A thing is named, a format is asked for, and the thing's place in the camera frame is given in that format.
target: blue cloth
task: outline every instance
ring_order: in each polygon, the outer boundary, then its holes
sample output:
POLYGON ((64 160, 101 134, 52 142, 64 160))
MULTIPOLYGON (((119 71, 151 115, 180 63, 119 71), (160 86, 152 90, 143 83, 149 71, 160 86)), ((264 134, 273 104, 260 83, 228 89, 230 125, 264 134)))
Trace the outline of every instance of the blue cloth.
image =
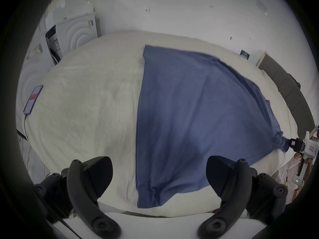
POLYGON ((138 207, 208 186, 207 159, 252 165, 288 141, 260 89, 217 58, 145 46, 136 130, 138 207))

